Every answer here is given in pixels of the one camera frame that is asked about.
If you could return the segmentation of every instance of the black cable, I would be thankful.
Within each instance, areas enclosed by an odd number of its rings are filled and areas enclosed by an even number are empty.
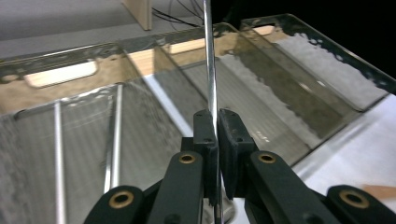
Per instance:
[[[170,15],[168,15],[168,14],[165,14],[165,13],[161,12],[161,11],[158,10],[158,9],[153,8],[153,10],[156,11],[158,14],[160,14],[160,15],[162,15],[162,16],[165,16],[165,17],[169,18],[169,20],[170,20],[170,19],[174,20],[174,21],[170,21],[170,22],[179,22],[179,23],[184,23],[184,24],[190,25],[190,26],[192,26],[192,27],[199,27],[199,26],[196,25],[196,24],[192,24],[192,23],[189,23],[189,22],[187,22],[187,21],[183,21],[183,20],[178,19],[178,18],[176,18],[176,17],[173,17],[173,16],[170,16]]]
[[[158,18],[160,18],[160,19],[163,19],[163,20],[165,20],[165,21],[171,21],[171,22],[183,23],[183,24],[184,24],[184,22],[182,22],[182,21],[172,21],[171,19],[168,19],[168,18],[166,18],[164,15],[158,14],[157,12],[152,12],[152,15],[155,16],[155,17],[158,17]]]
[[[181,4],[184,8],[186,8],[186,10],[188,10],[192,15],[198,17],[198,18],[201,19],[202,21],[204,20],[204,19],[202,19],[202,17],[199,16],[197,13],[194,13],[194,12],[191,11],[189,8],[187,8],[183,3],[180,2],[180,0],[177,0],[177,1],[178,1],[178,3]]]
[[[198,4],[197,0],[191,0],[195,3],[196,6],[198,6],[199,10],[204,13],[204,10],[201,8],[201,6]]]
[[[200,15],[201,13],[198,12],[197,10],[197,6],[195,5],[196,2],[194,2],[193,0],[190,0],[190,4],[192,6],[192,9],[194,10],[195,14]],[[204,24],[204,18],[202,16],[200,16],[200,19],[202,20],[202,24]]]
[[[169,14],[169,15],[172,15],[172,13],[171,13],[171,10],[172,10],[172,3],[173,3],[173,0],[170,0],[170,1],[169,1],[169,5],[168,5],[168,14]],[[173,25],[173,23],[172,23],[171,21],[170,21],[169,23],[171,24],[172,28],[174,28],[174,30],[177,31],[177,28]]]
[[[167,18],[165,18],[165,17],[163,17],[162,15],[159,15],[159,14],[157,14],[157,13],[152,13],[152,15],[155,16],[155,17],[157,17],[157,18],[163,19],[163,20],[165,20],[165,21],[171,21],[171,20],[169,20],[169,19],[167,19]],[[182,23],[182,24],[184,24],[184,22],[181,22],[181,21],[171,21],[171,22],[176,22],[176,23]]]

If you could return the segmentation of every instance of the metal rod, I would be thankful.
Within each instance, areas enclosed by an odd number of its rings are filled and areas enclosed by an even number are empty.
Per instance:
[[[207,89],[208,89],[208,108],[212,115],[213,130],[216,136],[216,143],[218,143],[218,96],[216,85],[216,67],[215,67],[215,51],[213,43],[213,27],[212,27],[212,9],[210,0],[204,0],[204,14],[205,14],[205,49],[206,49],[206,69],[207,69]],[[218,198],[214,204],[214,220],[216,224],[223,224],[224,217],[222,213],[222,196],[221,196],[221,174],[219,168],[219,151],[217,155],[217,189]]]
[[[121,119],[122,119],[122,84],[117,87],[117,104],[113,142],[113,161],[111,167],[111,188],[120,184],[120,147],[121,147]]]
[[[113,162],[113,146],[114,146],[114,126],[115,126],[115,101],[113,96],[108,97],[108,127],[106,141],[106,172],[105,172],[105,188],[104,193],[108,192],[111,187],[111,166]]]
[[[206,49],[206,69],[207,69],[207,87],[208,87],[208,107],[212,114],[213,127],[215,136],[218,138],[218,96],[216,88],[216,67],[215,52],[213,43],[212,13],[210,0],[204,0],[205,12],[205,49]]]
[[[55,102],[55,192],[56,192],[56,223],[66,224],[66,198],[64,184],[64,149],[62,139],[61,102]]]

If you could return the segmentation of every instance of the transparent glass sheet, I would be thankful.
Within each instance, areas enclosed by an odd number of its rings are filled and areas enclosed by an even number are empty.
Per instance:
[[[64,91],[65,96],[30,101],[29,106],[0,117],[1,223],[56,223],[57,125],[62,131],[67,223],[83,223],[103,195],[106,154],[113,150],[109,139],[114,138],[116,129],[120,130],[120,185],[144,190],[163,178],[170,158],[180,151],[181,131],[146,80],[119,50],[121,56],[112,56],[109,51],[102,60],[108,59],[110,63],[121,57],[124,64],[101,66],[99,72],[107,70],[107,76],[121,74],[120,77],[99,78],[96,84],[104,85],[100,88],[94,88],[88,77],[82,78],[86,84],[82,89],[74,89],[67,82],[64,84],[68,85],[50,86]],[[77,85],[80,80],[72,82]],[[113,130],[110,123],[114,124],[119,109],[120,125]],[[57,124],[58,116],[62,119]]]
[[[242,20],[241,34],[291,74],[309,74],[310,83],[332,89],[357,111],[396,90],[395,79],[290,14]]]
[[[260,149],[293,164],[355,117],[332,90],[292,76],[232,26],[217,24],[214,35],[219,107],[241,116]],[[155,38],[155,78],[192,125],[207,108],[204,30]]]
[[[0,64],[0,114],[43,105],[139,77],[124,50],[109,43]]]

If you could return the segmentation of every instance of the wooden strip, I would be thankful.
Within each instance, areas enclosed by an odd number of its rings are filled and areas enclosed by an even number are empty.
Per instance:
[[[205,47],[205,39],[196,39],[192,41],[182,42],[178,44],[174,44],[170,48],[171,54],[177,54],[193,49],[202,49]]]
[[[130,53],[128,56],[134,62],[141,75],[146,76],[154,73],[153,49]]]
[[[256,31],[259,35],[269,35],[274,31],[275,27],[272,25],[265,25],[261,27],[256,27],[253,30]]]
[[[24,76],[27,84],[35,88],[92,76],[97,71],[96,62],[80,63]]]

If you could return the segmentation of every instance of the wooden board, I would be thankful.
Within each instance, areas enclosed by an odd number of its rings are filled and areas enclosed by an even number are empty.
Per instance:
[[[24,76],[24,79],[28,85],[34,88],[44,88],[82,77],[92,76],[97,69],[96,62],[80,63],[45,72],[29,74]]]
[[[269,35],[274,31],[274,26],[263,26],[254,28],[254,30],[260,35]],[[171,54],[177,54],[186,52],[194,49],[201,49],[205,47],[205,39],[196,39],[192,41],[182,42],[174,44],[170,47]],[[152,49],[142,50],[134,53],[130,53],[129,57],[134,62],[135,66],[143,76],[154,73],[153,68],[153,52]]]
[[[122,3],[139,22],[143,30],[151,30],[151,0],[122,0]]]

